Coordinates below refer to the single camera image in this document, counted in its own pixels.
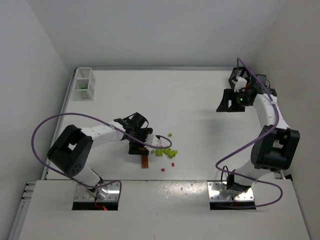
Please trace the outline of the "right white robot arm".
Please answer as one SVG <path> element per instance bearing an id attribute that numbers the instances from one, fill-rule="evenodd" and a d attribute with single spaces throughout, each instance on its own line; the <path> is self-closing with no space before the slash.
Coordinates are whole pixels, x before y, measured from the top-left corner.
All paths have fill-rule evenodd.
<path id="1" fill-rule="evenodd" d="M 250 77 L 247 72 L 232 73 L 228 79 L 230 88 L 224 89 L 217 112 L 244 112 L 254 107 L 261 126 L 260 139 L 251 149 L 250 159 L 242 167 L 228 174 L 226 189 L 245 193 L 252 184 L 268 174 L 287 170 L 296 152 L 300 133 L 289 127 L 278 107 L 275 89 L 267 87 L 266 75 Z"/>

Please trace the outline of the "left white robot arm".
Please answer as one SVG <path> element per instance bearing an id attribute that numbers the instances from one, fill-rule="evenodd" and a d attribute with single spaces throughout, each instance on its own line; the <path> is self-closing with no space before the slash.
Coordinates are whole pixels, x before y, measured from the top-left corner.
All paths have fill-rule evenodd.
<path id="1" fill-rule="evenodd" d="M 47 158 L 67 177 L 87 185 L 87 190 L 95 193 L 95 186 L 103 184 L 102 178 L 86 164 L 92 148 L 113 141 L 129 141 L 130 155 L 147 156 L 150 147 L 145 144 L 159 146 L 159 138 L 153 129 L 143 127 L 147 119 L 139 113 L 126 118 L 117 118 L 105 124 L 78 128 L 68 125 L 49 149 Z"/>

